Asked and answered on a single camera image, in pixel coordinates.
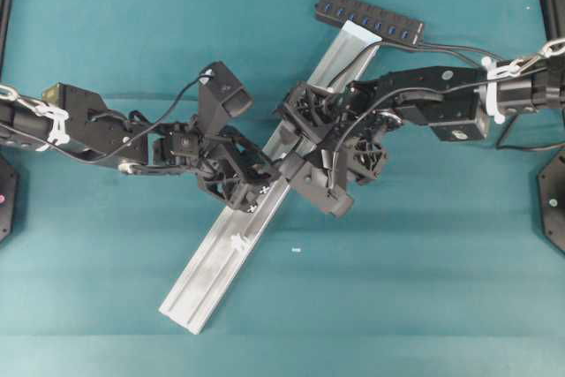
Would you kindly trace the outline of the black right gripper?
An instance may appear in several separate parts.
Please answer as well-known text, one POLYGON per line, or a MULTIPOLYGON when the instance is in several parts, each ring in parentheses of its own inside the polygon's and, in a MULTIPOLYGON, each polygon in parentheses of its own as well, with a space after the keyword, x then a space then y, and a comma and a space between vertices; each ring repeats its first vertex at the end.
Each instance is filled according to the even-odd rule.
POLYGON ((366 185, 377 179, 388 159, 382 146, 388 117, 373 111, 358 122, 363 107, 363 96, 355 92, 337 94, 304 81, 293 87, 275 113, 314 150, 302 156, 291 149, 278 160, 287 182, 326 183, 328 177, 329 185, 366 185))

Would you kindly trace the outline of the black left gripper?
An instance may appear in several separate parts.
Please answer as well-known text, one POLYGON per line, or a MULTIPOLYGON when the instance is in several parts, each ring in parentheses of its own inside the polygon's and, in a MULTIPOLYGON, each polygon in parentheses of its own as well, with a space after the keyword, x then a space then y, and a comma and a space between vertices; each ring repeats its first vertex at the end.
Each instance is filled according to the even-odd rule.
POLYGON ((224 126, 204 135, 194 124, 160 124, 153 143, 154 166, 192 173, 198 187, 233 210, 252 213, 281 173, 238 129, 224 126))

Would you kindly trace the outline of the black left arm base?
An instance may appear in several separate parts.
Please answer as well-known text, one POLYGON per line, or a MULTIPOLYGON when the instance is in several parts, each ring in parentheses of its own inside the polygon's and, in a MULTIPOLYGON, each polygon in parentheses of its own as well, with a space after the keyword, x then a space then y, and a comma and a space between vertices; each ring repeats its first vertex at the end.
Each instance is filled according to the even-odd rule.
POLYGON ((1 241, 4 241, 12 231, 18 189, 19 173, 1 155, 1 241))

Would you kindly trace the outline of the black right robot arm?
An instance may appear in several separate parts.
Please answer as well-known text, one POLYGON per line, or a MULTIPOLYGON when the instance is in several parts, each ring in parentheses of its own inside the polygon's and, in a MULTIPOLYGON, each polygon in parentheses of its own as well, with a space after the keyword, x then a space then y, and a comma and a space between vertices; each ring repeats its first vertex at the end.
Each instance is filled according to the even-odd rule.
POLYGON ((502 61, 483 69, 428 66, 353 80, 340 92, 301 83, 277 109, 313 150, 303 157, 329 188, 381 173, 382 139, 406 123, 442 141, 483 140, 491 120, 505 122, 564 107, 564 58, 502 61))

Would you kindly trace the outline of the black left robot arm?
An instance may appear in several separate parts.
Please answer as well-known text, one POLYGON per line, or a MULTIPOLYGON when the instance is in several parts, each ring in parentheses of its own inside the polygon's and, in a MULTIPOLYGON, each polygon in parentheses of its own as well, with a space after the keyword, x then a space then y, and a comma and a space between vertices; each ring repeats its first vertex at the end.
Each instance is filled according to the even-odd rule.
POLYGON ((1 143, 43 152, 128 176, 196 177, 201 191, 226 206, 253 212, 280 176, 276 165, 226 118, 205 128, 186 122, 150 122, 140 111, 110 109, 92 91, 57 83, 35 99, 1 87, 1 143))

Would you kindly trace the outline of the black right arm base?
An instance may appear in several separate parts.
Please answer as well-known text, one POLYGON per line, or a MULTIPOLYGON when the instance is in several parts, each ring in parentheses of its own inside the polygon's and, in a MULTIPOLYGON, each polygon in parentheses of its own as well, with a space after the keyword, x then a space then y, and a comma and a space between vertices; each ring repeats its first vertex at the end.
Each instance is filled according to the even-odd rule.
MULTIPOLYGON (((540 0, 546 38, 564 37, 564 0, 540 0)), ((564 253, 564 143, 538 174, 543 231, 551 244, 564 253)))

